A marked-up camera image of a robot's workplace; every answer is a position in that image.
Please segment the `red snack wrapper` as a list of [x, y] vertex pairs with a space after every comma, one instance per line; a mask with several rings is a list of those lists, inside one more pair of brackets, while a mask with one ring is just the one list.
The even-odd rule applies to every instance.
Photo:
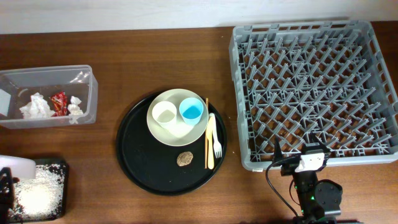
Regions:
[[51, 102], [55, 108], [53, 116], [66, 116], [67, 115], [67, 96], [64, 91], [56, 93], [50, 97]]

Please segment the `white plastic fork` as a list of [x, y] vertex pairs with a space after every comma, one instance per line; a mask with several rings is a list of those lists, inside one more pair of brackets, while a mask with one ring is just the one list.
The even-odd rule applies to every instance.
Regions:
[[221, 158], [222, 156], [222, 146], [221, 143], [218, 140], [218, 132], [217, 132], [217, 125], [216, 125], [216, 118], [214, 113], [210, 113], [210, 118], [213, 120], [213, 150], [215, 157], [217, 159]]

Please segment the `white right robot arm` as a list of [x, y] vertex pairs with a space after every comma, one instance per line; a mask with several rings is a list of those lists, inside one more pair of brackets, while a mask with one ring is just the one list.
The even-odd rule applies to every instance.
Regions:
[[315, 133], [308, 135], [305, 144], [297, 156], [282, 161], [281, 175], [291, 175], [295, 185], [302, 216], [295, 223], [336, 223], [341, 214], [340, 203], [343, 188], [336, 182], [317, 177], [327, 164], [331, 154]]

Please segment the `cream plastic cup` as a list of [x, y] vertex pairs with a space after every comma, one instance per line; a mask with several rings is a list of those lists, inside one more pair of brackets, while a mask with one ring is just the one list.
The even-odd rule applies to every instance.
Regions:
[[164, 129], [170, 129], [177, 123], [177, 108], [169, 101], [160, 101], [152, 109], [152, 117]]

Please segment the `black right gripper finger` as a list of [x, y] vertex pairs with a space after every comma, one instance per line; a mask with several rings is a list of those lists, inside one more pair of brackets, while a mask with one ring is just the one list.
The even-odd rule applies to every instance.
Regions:
[[326, 147], [326, 145], [324, 143], [321, 142], [321, 140], [319, 140], [316, 136], [316, 134], [314, 132], [311, 132], [309, 134], [309, 139], [311, 143], [318, 143], [318, 145], [320, 146], [320, 148], [322, 148], [324, 153], [330, 153], [330, 150]]
[[280, 144], [279, 144], [279, 138], [275, 137], [275, 143], [274, 143], [274, 156], [273, 156], [273, 163], [279, 162], [283, 159], [283, 155], [282, 155], [282, 150], [280, 148]]

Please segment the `pink small bowl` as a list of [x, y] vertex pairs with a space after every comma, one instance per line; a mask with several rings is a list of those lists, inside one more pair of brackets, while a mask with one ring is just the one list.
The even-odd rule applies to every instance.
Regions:
[[36, 163], [31, 159], [0, 155], [1, 169], [8, 167], [13, 177], [35, 179]]

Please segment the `wooden chopstick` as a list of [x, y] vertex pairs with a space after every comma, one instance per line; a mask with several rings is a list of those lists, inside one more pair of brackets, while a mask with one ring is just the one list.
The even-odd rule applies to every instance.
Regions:
[[[208, 98], [205, 99], [205, 111], [208, 112]], [[207, 132], [207, 127], [205, 129], [205, 169], [207, 169], [207, 164], [208, 164], [208, 139], [206, 136], [206, 132]]]

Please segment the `cream round plate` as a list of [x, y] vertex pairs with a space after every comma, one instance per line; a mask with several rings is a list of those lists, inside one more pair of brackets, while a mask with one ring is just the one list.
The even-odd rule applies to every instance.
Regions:
[[[187, 125], [180, 112], [180, 103], [186, 98], [198, 98], [202, 101], [204, 110], [201, 116], [201, 120], [194, 126]], [[152, 109], [160, 101], [169, 101], [173, 103], [177, 108], [177, 123], [170, 129], [164, 129], [161, 127], [152, 117]], [[150, 103], [147, 111], [147, 126], [150, 133], [156, 140], [164, 143], [168, 146], [186, 146], [199, 139], [205, 132], [208, 125], [208, 112], [205, 111], [205, 101], [198, 96], [196, 93], [181, 88], [167, 90], [160, 95], [156, 96], [155, 99]]]

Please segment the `black round tray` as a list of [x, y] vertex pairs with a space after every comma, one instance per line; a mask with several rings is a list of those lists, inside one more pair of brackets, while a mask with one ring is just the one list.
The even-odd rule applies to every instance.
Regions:
[[[205, 185], [221, 167], [228, 148], [226, 127], [216, 108], [209, 105], [209, 111], [216, 117], [222, 156], [215, 159], [212, 170], [205, 169], [204, 136], [187, 146], [174, 147], [161, 143], [150, 133], [146, 115], [150, 103], [158, 95], [159, 91], [143, 97], [121, 120], [116, 136], [116, 157], [126, 177], [138, 187], [157, 195], [186, 194]], [[193, 154], [193, 160], [179, 167], [177, 157], [187, 151]]]

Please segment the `clear plastic waste bin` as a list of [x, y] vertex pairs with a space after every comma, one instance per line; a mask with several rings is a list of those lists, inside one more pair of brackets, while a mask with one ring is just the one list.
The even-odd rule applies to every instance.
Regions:
[[[81, 100], [79, 115], [25, 119], [20, 108], [31, 102], [31, 96], [39, 93], [50, 110], [54, 105], [50, 98], [64, 92], [67, 99]], [[49, 128], [96, 121], [98, 82], [89, 65], [24, 68], [1, 71], [1, 126], [8, 129]]]

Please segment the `brown cookie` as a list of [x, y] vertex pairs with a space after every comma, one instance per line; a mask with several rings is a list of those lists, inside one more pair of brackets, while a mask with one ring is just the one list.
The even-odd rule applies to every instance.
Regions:
[[190, 151], [182, 152], [177, 157], [177, 165], [179, 167], [189, 165], [193, 160], [193, 154]]

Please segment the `light blue plastic cup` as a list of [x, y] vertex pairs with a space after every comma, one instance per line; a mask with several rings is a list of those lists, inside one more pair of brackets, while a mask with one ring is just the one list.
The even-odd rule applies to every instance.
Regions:
[[186, 98], [179, 106], [179, 112], [187, 125], [194, 126], [201, 120], [204, 106], [198, 98]]

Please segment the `yellow plastic knife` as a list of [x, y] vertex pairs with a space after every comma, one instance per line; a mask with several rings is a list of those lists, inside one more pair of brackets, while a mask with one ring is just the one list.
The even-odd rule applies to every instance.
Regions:
[[209, 114], [209, 121], [205, 131], [206, 138], [208, 141], [208, 155], [207, 155], [207, 168], [213, 169], [215, 166], [214, 155], [213, 155], [213, 126], [214, 126], [214, 114]]

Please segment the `small white tissue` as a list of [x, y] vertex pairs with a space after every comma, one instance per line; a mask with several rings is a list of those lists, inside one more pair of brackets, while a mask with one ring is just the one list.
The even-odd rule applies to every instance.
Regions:
[[79, 107], [81, 100], [75, 96], [71, 96], [70, 104], [67, 106], [69, 116], [71, 116], [70, 124], [78, 124], [78, 117], [84, 115], [83, 110]]

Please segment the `grey dishwasher rack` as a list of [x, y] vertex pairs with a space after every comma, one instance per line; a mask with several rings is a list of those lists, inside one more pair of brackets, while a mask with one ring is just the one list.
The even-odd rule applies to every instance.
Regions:
[[329, 166], [397, 160], [397, 93], [368, 21], [237, 26], [229, 43], [241, 163], [266, 170], [310, 135]]

